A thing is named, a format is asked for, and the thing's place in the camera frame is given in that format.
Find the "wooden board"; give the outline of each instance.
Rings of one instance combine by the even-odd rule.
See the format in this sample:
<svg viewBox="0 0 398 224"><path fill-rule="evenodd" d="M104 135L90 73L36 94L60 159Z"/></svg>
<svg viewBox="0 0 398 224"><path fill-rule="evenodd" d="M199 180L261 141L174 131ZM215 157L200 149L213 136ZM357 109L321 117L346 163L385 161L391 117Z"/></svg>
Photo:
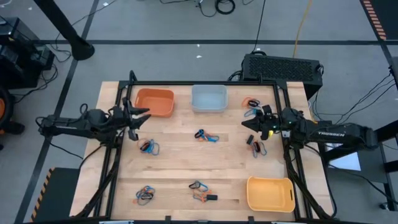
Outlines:
<svg viewBox="0 0 398 224"><path fill-rule="evenodd" d="M117 82L104 82L97 108L107 110L114 104ZM292 106L309 115L301 83L289 85ZM241 102L255 97L263 105L270 104L276 111L273 90L267 86L228 86L228 108L224 113L195 114L190 107L192 86L134 86L132 101L140 88L161 88L175 94L175 109L171 118L151 117L141 130L140 138L154 139L160 154L143 154L136 142L124 140L114 198L112 219L164 220L224 220L245 221L254 216L257 221L294 220L293 213L254 212L246 201L246 182L250 176L266 178L286 177L280 136L264 141L267 156L253 158L246 139L259 134L245 128L241 121L246 109ZM193 135L199 130L216 134L217 143L199 142ZM86 155L98 146L89 140ZM71 215L78 213L98 187L104 149L89 158L83 166ZM321 160L310 151L303 151L307 185L313 196L331 213L330 198ZM200 180L218 195L217 201L202 203L192 198L188 185ZM145 206L134 204L136 192L145 185L156 189L154 199ZM101 213L104 213L105 193Z"/></svg>

